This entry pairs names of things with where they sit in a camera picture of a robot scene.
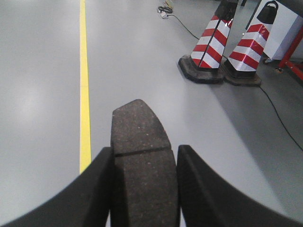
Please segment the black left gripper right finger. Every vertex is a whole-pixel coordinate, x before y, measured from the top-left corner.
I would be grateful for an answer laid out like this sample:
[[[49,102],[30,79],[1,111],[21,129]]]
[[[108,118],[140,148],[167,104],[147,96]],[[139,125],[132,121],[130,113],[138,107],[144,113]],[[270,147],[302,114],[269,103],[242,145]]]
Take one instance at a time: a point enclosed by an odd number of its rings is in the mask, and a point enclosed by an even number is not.
[[[188,227],[301,227],[219,176],[189,145],[177,158],[179,199]]]

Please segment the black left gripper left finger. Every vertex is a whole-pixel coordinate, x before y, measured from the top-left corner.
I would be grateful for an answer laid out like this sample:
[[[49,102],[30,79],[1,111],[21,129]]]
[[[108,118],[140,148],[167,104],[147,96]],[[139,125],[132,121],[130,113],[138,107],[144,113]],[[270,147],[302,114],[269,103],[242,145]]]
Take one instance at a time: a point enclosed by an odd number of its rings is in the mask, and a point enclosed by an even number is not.
[[[114,153],[104,147],[65,189],[8,227],[104,227],[114,182]]]

